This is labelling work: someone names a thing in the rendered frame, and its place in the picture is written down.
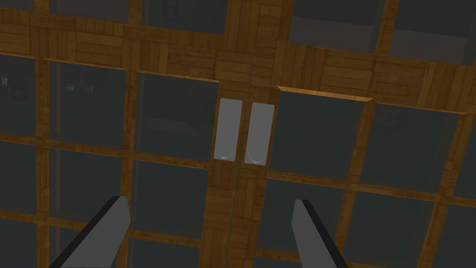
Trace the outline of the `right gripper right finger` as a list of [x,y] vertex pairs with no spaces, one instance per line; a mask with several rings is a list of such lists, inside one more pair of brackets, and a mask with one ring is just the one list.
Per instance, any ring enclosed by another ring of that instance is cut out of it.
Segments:
[[349,268],[309,200],[295,200],[291,225],[303,268]]

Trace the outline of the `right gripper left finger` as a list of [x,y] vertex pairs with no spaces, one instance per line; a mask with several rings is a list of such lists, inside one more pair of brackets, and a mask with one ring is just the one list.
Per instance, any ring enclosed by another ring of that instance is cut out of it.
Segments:
[[111,197],[49,268],[110,268],[130,223],[127,197]]

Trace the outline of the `wooden glazed door leaf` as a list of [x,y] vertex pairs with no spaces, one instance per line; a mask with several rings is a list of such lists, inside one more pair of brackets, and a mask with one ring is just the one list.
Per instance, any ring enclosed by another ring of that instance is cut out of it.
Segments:
[[[130,0],[129,21],[124,23],[50,14],[49,0],[33,0],[34,11],[0,7],[0,54],[30,56],[35,60],[35,135],[33,138],[0,134],[0,140],[36,146],[36,214],[0,210],[0,218],[27,220],[36,225],[36,268],[49,266],[49,147],[78,149],[119,156],[120,192],[132,194],[133,159],[186,164],[209,170],[201,238],[128,231],[132,238],[198,246],[199,268],[253,268],[258,221],[254,219],[255,181],[246,183],[239,164],[180,159],[138,153],[134,150],[138,72],[179,78],[219,81],[218,96],[243,101],[240,134],[248,130],[250,99],[245,92],[253,69],[252,45],[260,14],[257,0],[228,0],[224,35],[143,26],[143,0]],[[83,146],[49,138],[49,63],[51,59],[117,67],[126,72],[122,149]]]
[[[454,195],[471,128],[476,120],[476,62],[472,66],[414,60],[389,55],[390,36],[400,0],[386,0],[383,15],[377,20],[377,43],[373,53],[348,52],[323,47],[290,45],[291,12],[295,0],[264,0],[259,18],[273,18],[279,26],[257,30],[258,60],[273,63],[270,78],[252,75],[251,101],[266,101],[275,106],[279,86],[300,93],[363,100],[363,113],[352,150],[350,171],[344,181],[315,176],[270,171],[241,161],[237,167],[227,253],[223,268],[253,268],[255,257],[280,257],[297,260],[296,254],[257,248],[262,217],[266,177],[342,188],[335,241],[343,252],[357,193],[382,194],[431,201],[434,203],[417,268],[430,268],[443,230],[449,206],[476,208],[476,199]],[[458,115],[450,152],[436,194],[360,183],[364,156],[368,152],[372,117],[377,104],[421,108]]]

